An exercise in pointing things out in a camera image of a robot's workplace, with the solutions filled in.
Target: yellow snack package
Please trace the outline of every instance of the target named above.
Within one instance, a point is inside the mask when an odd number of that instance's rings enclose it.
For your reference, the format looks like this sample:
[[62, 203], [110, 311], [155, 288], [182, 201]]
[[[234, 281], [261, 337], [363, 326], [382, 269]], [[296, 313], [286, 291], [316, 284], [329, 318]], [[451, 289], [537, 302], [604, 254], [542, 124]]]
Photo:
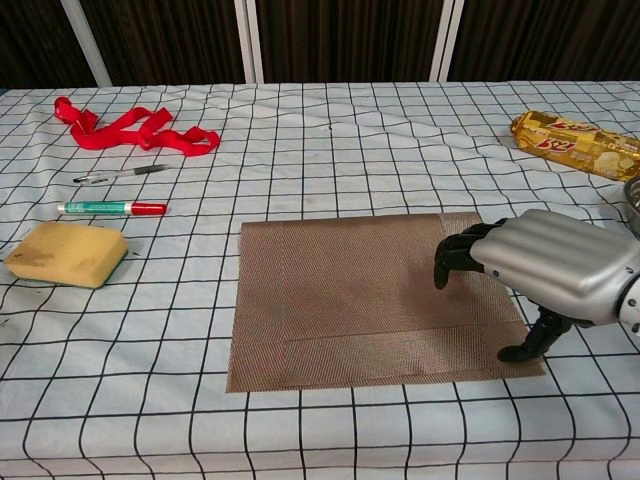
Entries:
[[529, 111], [511, 123], [518, 148], [612, 180], [640, 174], [640, 140], [588, 123]]

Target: robotic hand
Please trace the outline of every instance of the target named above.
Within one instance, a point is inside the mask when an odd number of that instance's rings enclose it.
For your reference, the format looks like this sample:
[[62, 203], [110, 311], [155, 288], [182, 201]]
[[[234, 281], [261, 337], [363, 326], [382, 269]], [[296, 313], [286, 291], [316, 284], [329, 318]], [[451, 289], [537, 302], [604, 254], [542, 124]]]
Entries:
[[557, 213], [529, 210], [480, 223], [444, 239], [435, 256], [436, 288], [451, 270], [491, 275], [539, 306], [540, 318], [503, 362], [539, 357], [572, 324], [622, 321], [640, 330], [640, 242]]

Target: yellow sponge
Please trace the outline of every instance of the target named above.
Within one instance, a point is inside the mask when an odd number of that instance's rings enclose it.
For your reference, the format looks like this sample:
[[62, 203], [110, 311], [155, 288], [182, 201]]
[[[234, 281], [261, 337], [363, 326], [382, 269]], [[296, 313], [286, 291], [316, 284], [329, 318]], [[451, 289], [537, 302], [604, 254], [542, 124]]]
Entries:
[[98, 288], [125, 253], [117, 230], [50, 222], [30, 232], [4, 263], [21, 278]]

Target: grid pattern tablecloth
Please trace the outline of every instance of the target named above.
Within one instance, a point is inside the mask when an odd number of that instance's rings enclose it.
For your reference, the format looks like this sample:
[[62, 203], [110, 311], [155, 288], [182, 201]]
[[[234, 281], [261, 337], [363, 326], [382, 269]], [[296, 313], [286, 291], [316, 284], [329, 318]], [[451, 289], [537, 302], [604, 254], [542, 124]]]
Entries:
[[[222, 133], [187, 158], [77, 148], [69, 95], [112, 121], [133, 104]], [[514, 148], [511, 119], [555, 111], [640, 134], [638, 83], [307, 84], [10, 91], [0, 97], [0, 253], [58, 201], [159, 200], [160, 218], [65, 217], [121, 229], [100, 290], [0, 269], [0, 475], [104, 478], [637, 478], [640, 342], [573, 329], [538, 378], [225, 394], [248, 220], [550, 209], [625, 231], [621, 184]], [[146, 178], [75, 188], [89, 170]], [[529, 322], [536, 308], [513, 296]]]

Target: brown placemat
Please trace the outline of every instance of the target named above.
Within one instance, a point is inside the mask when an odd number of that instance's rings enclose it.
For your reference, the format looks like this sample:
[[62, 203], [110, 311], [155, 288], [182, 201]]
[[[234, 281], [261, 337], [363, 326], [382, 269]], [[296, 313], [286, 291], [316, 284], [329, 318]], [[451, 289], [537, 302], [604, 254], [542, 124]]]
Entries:
[[542, 375], [496, 358], [527, 329], [476, 273], [433, 284], [440, 240], [476, 213], [245, 223], [228, 392]]

